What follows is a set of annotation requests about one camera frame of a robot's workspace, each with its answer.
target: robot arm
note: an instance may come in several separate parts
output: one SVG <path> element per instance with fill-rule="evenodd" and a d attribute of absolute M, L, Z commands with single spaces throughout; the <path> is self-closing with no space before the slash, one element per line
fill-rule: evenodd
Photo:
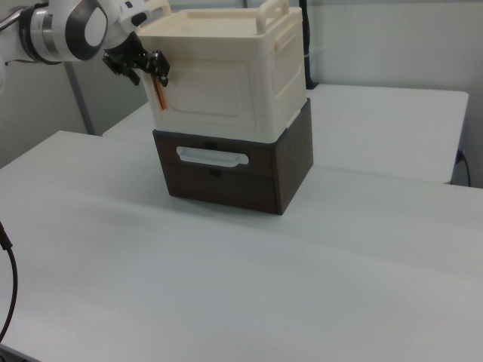
<path fill-rule="evenodd" d="M 58 64 L 89 60 L 102 48 L 115 73 L 140 82 L 134 69 L 156 76 L 166 86 L 169 63 L 160 51 L 148 54 L 135 29 L 163 7 L 163 0 L 50 0 L 15 11 L 0 22 L 0 91 L 5 64 L 20 60 Z"/>

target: black cable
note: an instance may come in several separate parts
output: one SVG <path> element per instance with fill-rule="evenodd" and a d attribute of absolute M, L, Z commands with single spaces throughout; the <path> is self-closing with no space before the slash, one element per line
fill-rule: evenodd
<path fill-rule="evenodd" d="M 8 327 L 10 326 L 10 322 L 12 317 L 14 316 L 14 309 L 15 303 L 17 302 L 17 292 L 18 292 L 18 271 L 17 271 L 17 262 L 15 261 L 14 252 L 12 251 L 12 243 L 8 238 L 5 230 L 3 229 L 3 225 L 0 222 L 0 246 L 2 249 L 7 251 L 8 257 L 10 258 L 10 263 L 12 265 L 12 274 L 14 276 L 14 285 L 12 288 L 12 299 L 10 301 L 10 308 L 8 309 L 7 319 L 5 320 L 4 326 L 2 331 L 0 332 L 0 343 L 2 343 L 5 334 L 7 333 Z"/>
<path fill-rule="evenodd" d="M 299 7 L 302 9 L 303 28 L 303 62 L 305 66 L 305 85 L 307 89 L 314 89 L 318 83 L 312 80 L 310 75 L 310 24 L 307 10 L 307 0 L 299 0 Z"/>
<path fill-rule="evenodd" d="M 461 160 L 465 163 L 465 166 L 466 166 L 466 174 L 468 175 L 468 187 L 471 187 L 471 175 L 469 174 L 468 160 L 466 159 L 466 156 L 464 153 L 461 155 Z"/>
<path fill-rule="evenodd" d="M 17 262 L 15 261 L 14 252 L 12 249 L 7 249 L 8 257 L 10 258 L 10 263 L 12 264 L 12 274 L 14 276 L 14 286 L 12 288 L 12 299 L 10 301 L 10 308 L 8 309 L 7 319 L 5 320 L 2 331 L 0 332 L 0 343 L 2 343 L 3 337 L 7 333 L 8 327 L 12 317 L 14 316 L 15 303 L 17 302 L 17 292 L 18 292 L 18 271 Z"/>

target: plastic storage bin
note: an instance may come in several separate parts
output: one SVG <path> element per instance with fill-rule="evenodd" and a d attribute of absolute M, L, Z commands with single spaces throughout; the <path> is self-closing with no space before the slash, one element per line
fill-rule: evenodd
<path fill-rule="evenodd" d="M 143 75 L 156 129 L 274 143 L 306 102 L 301 10 L 269 0 L 165 13 L 137 31 L 171 64 L 165 88 Z"/>

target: box handle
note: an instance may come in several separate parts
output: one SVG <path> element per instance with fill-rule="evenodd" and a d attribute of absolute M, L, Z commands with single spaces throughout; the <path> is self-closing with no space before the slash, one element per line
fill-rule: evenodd
<path fill-rule="evenodd" d="M 195 164 L 208 164 L 210 166 L 236 167 L 239 164 L 248 164 L 247 155 L 214 151 L 211 149 L 192 149 L 191 147 L 177 147 L 177 154 L 181 161 L 194 162 Z"/>
<path fill-rule="evenodd" d="M 257 34 L 258 35 L 266 34 L 266 19 L 273 11 L 275 11 L 278 8 L 281 9 L 280 17 L 288 15 L 288 0 L 267 0 L 267 2 L 264 2 L 258 8 L 258 12 L 257 12 Z"/>
<path fill-rule="evenodd" d="M 168 0 L 149 0 L 147 5 L 151 11 L 163 8 L 163 17 L 171 15 L 171 6 Z"/>

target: gray wall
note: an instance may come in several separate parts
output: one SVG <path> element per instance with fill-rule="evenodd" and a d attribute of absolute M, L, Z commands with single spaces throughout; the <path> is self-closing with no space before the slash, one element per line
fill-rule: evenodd
<path fill-rule="evenodd" d="M 2 0 L 0 19 L 18 3 Z M 58 130 L 85 132 L 64 67 L 11 63 L 0 95 L 0 167 Z"/>
<path fill-rule="evenodd" d="M 483 3 L 322 5 L 310 17 L 320 82 L 468 92 L 462 145 L 483 187 Z M 466 184 L 463 165 L 455 181 Z"/>

